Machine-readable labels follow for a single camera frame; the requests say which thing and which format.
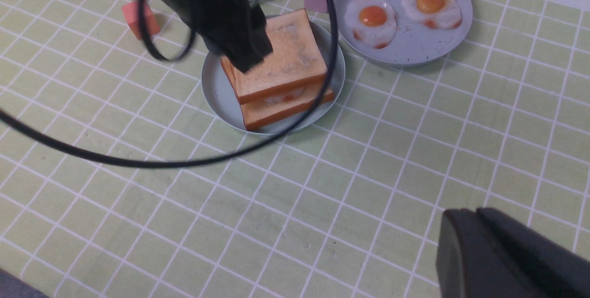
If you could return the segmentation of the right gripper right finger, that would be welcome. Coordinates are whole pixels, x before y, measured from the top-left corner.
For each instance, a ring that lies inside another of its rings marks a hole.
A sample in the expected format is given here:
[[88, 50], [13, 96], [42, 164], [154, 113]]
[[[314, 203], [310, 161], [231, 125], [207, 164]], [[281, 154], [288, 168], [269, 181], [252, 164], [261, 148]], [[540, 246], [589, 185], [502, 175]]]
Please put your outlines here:
[[516, 263], [519, 271], [548, 298], [587, 298], [589, 262], [494, 208], [478, 217]]

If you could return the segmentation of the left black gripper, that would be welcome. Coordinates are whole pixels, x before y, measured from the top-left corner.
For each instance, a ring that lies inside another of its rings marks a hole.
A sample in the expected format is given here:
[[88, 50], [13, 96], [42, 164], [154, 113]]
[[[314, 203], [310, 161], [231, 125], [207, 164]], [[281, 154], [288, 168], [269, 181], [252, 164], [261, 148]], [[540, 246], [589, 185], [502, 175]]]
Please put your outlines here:
[[266, 34], [266, 17], [249, 0], [162, 0], [204, 40], [213, 54], [223, 56], [247, 73], [273, 48]]

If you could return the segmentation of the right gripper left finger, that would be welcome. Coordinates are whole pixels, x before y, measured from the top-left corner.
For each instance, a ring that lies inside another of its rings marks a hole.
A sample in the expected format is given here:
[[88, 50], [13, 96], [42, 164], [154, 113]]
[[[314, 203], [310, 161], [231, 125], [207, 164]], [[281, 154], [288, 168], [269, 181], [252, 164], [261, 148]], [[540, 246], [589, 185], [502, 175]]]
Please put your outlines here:
[[436, 270], [443, 298], [545, 298], [472, 210], [445, 210]]

